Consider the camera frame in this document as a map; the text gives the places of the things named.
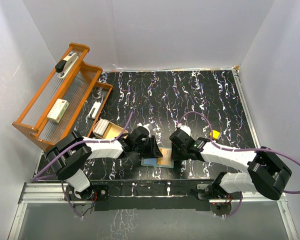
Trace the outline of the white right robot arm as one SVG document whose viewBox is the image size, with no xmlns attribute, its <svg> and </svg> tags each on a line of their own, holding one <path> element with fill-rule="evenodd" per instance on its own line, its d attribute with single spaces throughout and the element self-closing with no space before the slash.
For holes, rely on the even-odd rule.
<svg viewBox="0 0 300 240">
<path fill-rule="evenodd" d="M 237 173 L 221 172 L 212 184 L 197 190 L 201 195 L 223 199 L 232 193 L 251 192 L 277 201 L 292 176 L 288 166 L 266 148 L 244 151 L 204 137 L 193 139 L 181 128 L 169 139 L 173 160 L 217 163 L 238 170 Z"/>
</svg>

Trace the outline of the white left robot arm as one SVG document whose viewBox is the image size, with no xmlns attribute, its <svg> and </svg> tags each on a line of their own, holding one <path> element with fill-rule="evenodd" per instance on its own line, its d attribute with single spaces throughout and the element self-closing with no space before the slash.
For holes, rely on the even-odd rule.
<svg viewBox="0 0 300 240">
<path fill-rule="evenodd" d="M 97 139 L 82 136 L 73 131 L 45 152 L 46 160 L 59 181 L 68 183 L 82 200 L 94 193 L 93 184 L 82 170 L 89 159 L 120 159 L 130 153 L 141 158 L 161 158 L 156 138 L 147 127 L 137 126 L 132 132 L 121 132 L 114 139 Z"/>
</svg>

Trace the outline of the mint green card holder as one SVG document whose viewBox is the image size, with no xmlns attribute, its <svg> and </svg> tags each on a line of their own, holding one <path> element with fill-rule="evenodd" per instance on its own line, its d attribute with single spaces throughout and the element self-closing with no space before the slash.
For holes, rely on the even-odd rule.
<svg viewBox="0 0 300 240">
<path fill-rule="evenodd" d="M 174 168 L 174 161 L 171 159 L 172 150 L 170 148 L 160 147 L 162 157 L 142 158 L 141 165 L 144 167 Z"/>
</svg>

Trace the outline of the orange wooden shelf rack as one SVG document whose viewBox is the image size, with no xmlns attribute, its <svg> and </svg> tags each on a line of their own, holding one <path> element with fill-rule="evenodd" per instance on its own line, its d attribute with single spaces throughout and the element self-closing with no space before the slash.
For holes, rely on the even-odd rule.
<svg viewBox="0 0 300 240">
<path fill-rule="evenodd" d="M 75 129 L 80 116 L 90 136 L 113 86 L 100 81 L 103 69 L 85 63 L 87 45 L 70 43 L 36 94 L 12 125 L 43 151 Z"/>
</svg>

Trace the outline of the tan oval wooden tray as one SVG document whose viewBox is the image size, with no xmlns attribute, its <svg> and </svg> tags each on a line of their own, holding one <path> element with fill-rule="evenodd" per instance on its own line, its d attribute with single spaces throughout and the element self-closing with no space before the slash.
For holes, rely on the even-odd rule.
<svg viewBox="0 0 300 240">
<path fill-rule="evenodd" d="M 103 136 L 98 136 L 98 135 L 94 135 L 94 136 L 98 139 L 111 140 L 119 136 L 122 133 L 122 131 L 123 131 L 122 127 L 110 122 L 110 125 Z"/>
</svg>

